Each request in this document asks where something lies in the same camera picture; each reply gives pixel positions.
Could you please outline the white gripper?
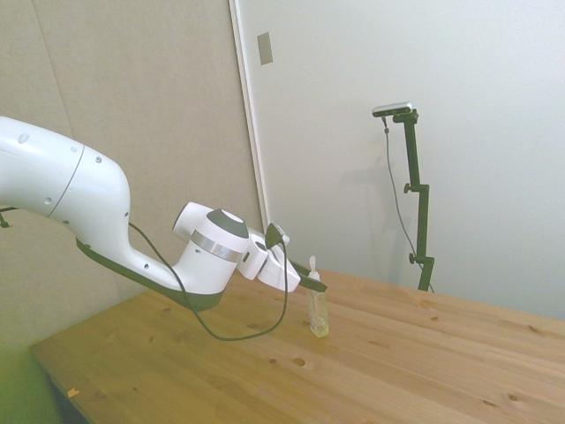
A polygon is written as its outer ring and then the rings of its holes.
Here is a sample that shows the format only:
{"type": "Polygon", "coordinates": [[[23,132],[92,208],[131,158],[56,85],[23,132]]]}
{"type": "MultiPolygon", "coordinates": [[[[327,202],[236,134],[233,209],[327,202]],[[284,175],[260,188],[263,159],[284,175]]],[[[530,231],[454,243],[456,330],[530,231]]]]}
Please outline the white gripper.
{"type": "Polygon", "coordinates": [[[315,292],[325,292],[328,288],[321,282],[320,274],[316,270],[296,261],[286,260],[280,245],[267,250],[267,259],[257,278],[263,284],[283,292],[294,292],[298,284],[315,292]]]}

